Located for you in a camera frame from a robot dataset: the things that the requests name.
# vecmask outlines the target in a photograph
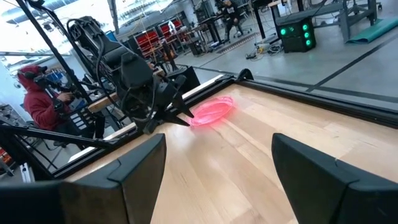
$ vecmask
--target gray floor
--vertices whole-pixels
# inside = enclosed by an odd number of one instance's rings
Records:
[[[381,0],[381,2],[383,10],[379,11],[379,18],[398,15],[398,1]],[[268,11],[262,14],[261,17],[266,35],[274,33],[271,13]],[[323,18],[325,19],[318,18],[317,22],[333,20],[328,15],[323,16]],[[363,21],[352,27],[351,31],[355,35],[355,33],[368,26],[369,22]],[[243,24],[243,27],[251,27],[253,32],[257,29],[256,23],[251,18]],[[220,36],[224,36],[223,29],[220,29],[219,33]],[[232,73],[238,73],[244,68],[249,68],[256,76],[256,79],[261,82],[298,91],[306,91],[380,43],[397,35],[398,28],[366,45],[344,44],[340,29],[337,26],[316,29],[315,34],[318,45],[307,53],[285,54],[281,52],[275,56],[264,55],[256,61],[246,60],[245,54],[254,50],[254,43],[260,40],[258,36],[256,39],[250,40],[225,54],[213,52],[201,57],[194,57],[192,54],[180,54],[176,59],[176,63],[198,67],[195,71],[201,83],[222,72],[211,72],[200,68]],[[312,93],[398,110],[398,88],[396,88],[398,86],[397,52],[398,39],[395,39],[313,90]],[[113,130],[108,128],[106,132],[110,134]],[[58,148],[54,151],[49,151],[43,144],[39,146],[39,150],[58,167],[65,165],[69,158],[79,151],[73,145],[68,145],[66,149]],[[41,159],[40,156],[38,158],[43,161],[46,167],[49,166],[47,161]],[[16,174],[13,179],[20,177],[18,171],[16,171]],[[9,177],[5,175],[0,177],[0,181],[6,179],[9,179]]]

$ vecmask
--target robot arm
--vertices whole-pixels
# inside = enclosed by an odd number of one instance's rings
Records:
[[[189,126],[182,119],[166,112],[168,105],[172,104],[193,117],[178,92],[186,80],[184,76],[179,76],[175,81],[167,77],[154,77],[143,58],[120,43],[110,41],[95,19],[85,16],[73,21],[75,23],[68,31],[75,41],[97,58],[98,80],[101,80],[100,76],[111,79],[119,99],[122,99],[120,105],[115,105],[141,131],[150,134],[163,121]]]

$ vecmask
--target man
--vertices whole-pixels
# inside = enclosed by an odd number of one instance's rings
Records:
[[[231,31],[232,26],[235,26],[237,28],[238,32],[241,33],[240,35],[243,34],[243,31],[242,31],[241,25],[239,25],[238,6],[234,2],[225,0],[225,1],[223,1],[223,7],[224,8],[221,13],[223,15],[225,15],[225,19],[226,19],[224,42],[228,42],[229,41],[229,32]]]
[[[34,82],[34,78],[44,75],[47,67],[40,67],[37,65],[29,65],[18,71],[18,79],[21,85],[26,89],[27,93],[24,98],[24,108],[33,118],[34,123],[38,128],[47,131],[56,131],[59,133],[73,134],[71,123],[67,119],[60,116],[60,112],[54,108],[54,101],[63,103],[63,112],[69,113],[71,109],[68,107],[69,103],[73,101],[71,93],[60,93],[54,95],[57,99],[53,100],[51,97]],[[83,137],[92,138],[95,132],[96,138],[103,138],[105,118],[99,116],[96,124],[89,127],[83,134]],[[64,145],[60,142],[55,142],[55,145]]]

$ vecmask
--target black bracket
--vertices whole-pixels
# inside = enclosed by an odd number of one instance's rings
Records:
[[[217,78],[215,80],[215,82],[219,83],[219,82],[222,82],[224,80],[229,80],[230,78],[234,78],[234,76],[226,74],[226,75],[223,75],[222,77]]]
[[[254,80],[253,74],[248,68],[241,70],[241,72],[239,72],[238,77],[236,78],[236,82],[240,82],[243,80]]]

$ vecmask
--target red hoodie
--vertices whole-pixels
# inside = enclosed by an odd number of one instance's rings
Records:
[[[20,69],[21,73],[34,72],[41,75],[45,69],[37,65],[29,65]],[[27,93],[24,98],[24,108],[31,115],[35,124],[48,131],[54,131],[55,127],[65,122],[54,110],[51,97],[39,87],[33,80],[27,79],[23,74],[18,73],[18,79]]]

